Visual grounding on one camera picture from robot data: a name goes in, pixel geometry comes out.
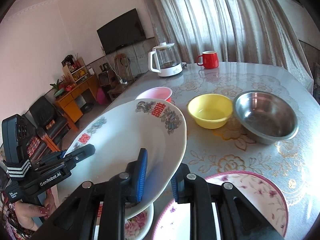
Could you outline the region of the person left hand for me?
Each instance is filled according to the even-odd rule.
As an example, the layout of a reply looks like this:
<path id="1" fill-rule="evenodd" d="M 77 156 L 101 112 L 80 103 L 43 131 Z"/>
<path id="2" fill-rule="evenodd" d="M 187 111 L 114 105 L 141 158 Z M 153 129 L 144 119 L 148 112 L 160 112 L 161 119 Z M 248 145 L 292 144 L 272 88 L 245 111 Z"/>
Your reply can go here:
<path id="1" fill-rule="evenodd" d="M 52 190 L 46 191 L 46 199 L 43 206 L 24 203 L 21 200 L 15 203 L 15 213 L 19 224 L 31 231 L 36 231 L 39 226 L 33 220 L 34 217 L 43 217 L 47 220 L 56 210 L 55 199 Z"/>

